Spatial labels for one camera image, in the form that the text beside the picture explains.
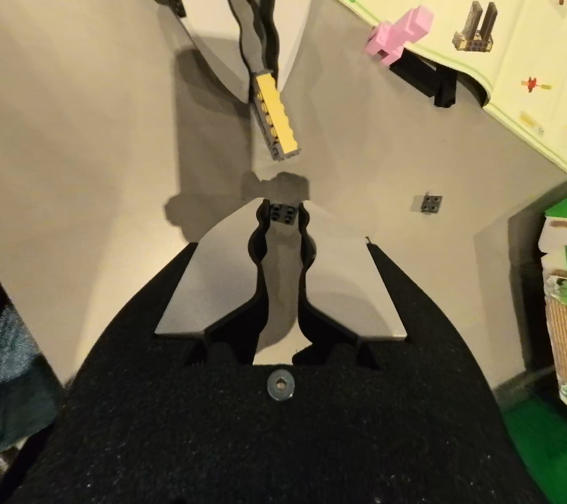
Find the yellow and grey brick assembly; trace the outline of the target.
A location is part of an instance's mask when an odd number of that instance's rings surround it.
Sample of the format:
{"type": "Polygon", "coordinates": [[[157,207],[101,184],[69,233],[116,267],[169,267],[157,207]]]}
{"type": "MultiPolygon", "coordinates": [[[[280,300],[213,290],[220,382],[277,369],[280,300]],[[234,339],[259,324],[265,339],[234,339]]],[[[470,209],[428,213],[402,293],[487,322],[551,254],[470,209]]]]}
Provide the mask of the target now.
{"type": "Polygon", "coordinates": [[[251,104],[271,158],[284,161],[298,155],[301,149],[270,70],[252,75],[251,104]]]}

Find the person's blue jeans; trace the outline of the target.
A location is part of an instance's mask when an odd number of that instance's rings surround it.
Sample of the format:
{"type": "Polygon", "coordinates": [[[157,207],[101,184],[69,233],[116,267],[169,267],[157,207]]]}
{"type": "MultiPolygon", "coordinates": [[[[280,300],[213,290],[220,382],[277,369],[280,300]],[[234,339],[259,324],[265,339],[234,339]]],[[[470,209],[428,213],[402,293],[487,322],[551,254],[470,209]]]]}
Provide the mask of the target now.
{"type": "Polygon", "coordinates": [[[4,288],[1,288],[1,452],[60,414],[64,389],[4,288]]]}

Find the pink toy brick pig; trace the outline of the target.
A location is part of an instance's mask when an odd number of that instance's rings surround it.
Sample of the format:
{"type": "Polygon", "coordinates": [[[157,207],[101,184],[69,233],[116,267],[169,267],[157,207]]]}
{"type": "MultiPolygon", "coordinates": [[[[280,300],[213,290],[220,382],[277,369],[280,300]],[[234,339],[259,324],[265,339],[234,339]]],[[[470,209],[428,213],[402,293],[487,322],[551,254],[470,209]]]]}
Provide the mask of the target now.
{"type": "Polygon", "coordinates": [[[407,11],[396,22],[383,21],[372,29],[365,46],[365,53],[379,56],[384,66],[397,62],[406,43],[416,43],[429,34],[434,13],[419,5],[407,11]]]}

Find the pale green instruction booklet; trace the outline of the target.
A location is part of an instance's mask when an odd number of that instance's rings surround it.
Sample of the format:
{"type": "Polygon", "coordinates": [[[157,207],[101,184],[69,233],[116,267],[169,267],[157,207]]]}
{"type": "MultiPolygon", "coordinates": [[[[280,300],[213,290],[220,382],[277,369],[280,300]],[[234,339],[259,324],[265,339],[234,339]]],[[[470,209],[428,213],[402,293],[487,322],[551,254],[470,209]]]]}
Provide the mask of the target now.
{"type": "Polygon", "coordinates": [[[404,51],[469,76],[486,112],[566,171],[566,0],[338,0],[372,26],[366,51],[404,51]]]}

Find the black toy brick frame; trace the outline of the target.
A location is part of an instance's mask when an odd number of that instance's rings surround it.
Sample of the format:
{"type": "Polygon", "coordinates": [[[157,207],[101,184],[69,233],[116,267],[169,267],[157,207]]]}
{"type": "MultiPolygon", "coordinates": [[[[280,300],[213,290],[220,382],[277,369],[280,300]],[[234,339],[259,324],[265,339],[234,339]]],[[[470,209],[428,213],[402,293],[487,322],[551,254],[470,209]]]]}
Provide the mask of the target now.
{"type": "Polygon", "coordinates": [[[479,72],[469,64],[464,63],[458,69],[424,58],[407,48],[393,62],[389,61],[389,56],[381,56],[380,59],[392,73],[431,98],[437,108],[448,109],[456,103],[457,83],[461,83],[472,93],[481,108],[489,102],[487,87],[478,77],[474,77],[479,72]]]}

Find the dark grey square brick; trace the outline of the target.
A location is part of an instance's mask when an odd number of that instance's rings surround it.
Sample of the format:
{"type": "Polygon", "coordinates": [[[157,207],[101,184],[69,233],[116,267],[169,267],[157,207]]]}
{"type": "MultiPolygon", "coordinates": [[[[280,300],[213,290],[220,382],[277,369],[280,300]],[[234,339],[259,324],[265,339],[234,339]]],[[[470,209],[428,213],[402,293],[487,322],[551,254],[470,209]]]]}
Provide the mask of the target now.
{"type": "Polygon", "coordinates": [[[284,203],[271,203],[269,218],[271,223],[293,226],[298,215],[298,208],[284,203]]]}

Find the grey desk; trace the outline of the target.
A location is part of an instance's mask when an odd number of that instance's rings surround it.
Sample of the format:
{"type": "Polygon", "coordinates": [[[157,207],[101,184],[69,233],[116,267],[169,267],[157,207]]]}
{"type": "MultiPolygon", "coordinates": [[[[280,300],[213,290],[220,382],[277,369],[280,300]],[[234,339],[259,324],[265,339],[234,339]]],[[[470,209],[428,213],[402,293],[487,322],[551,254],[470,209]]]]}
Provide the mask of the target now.
{"type": "Polygon", "coordinates": [[[1,283],[63,383],[122,306],[245,202],[311,199],[444,310],[492,387],[536,364],[521,284],[566,175],[467,89],[438,109],[313,0],[283,98],[302,154],[252,173],[247,108],[155,0],[1,0],[1,283]],[[426,194],[438,214],[420,212],[426,194]]]}

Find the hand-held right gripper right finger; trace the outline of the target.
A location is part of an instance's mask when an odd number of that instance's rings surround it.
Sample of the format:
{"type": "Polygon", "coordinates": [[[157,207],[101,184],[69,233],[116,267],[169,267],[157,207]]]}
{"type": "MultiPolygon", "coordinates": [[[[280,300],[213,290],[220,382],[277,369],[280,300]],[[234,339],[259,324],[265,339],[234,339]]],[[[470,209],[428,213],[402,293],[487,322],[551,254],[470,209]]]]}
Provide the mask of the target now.
{"type": "Polygon", "coordinates": [[[325,363],[332,352],[355,357],[370,346],[403,344],[407,330],[366,239],[314,202],[298,208],[302,268],[297,320],[310,345],[295,363],[325,363]]]}

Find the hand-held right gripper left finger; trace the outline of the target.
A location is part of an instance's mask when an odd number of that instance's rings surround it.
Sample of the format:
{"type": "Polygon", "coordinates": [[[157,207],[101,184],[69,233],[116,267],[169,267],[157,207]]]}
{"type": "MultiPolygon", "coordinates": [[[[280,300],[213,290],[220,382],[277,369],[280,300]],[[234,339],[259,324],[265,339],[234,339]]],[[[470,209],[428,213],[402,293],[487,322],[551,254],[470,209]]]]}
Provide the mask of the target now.
{"type": "Polygon", "coordinates": [[[251,365],[268,322],[262,261],[267,253],[270,202],[256,198],[198,242],[154,333],[224,343],[251,365]]]}

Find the toy box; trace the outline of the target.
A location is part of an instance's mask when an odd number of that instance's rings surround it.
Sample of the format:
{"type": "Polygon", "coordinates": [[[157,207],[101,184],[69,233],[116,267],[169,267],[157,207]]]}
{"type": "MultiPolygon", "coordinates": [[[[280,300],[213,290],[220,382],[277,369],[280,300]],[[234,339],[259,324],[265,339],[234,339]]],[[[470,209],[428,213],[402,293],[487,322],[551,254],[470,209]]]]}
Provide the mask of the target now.
{"type": "Polygon", "coordinates": [[[566,405],[566,199],[546,210],[544,216],[538,248],[542,253],[545,316],[558,398],[566,405]]]}

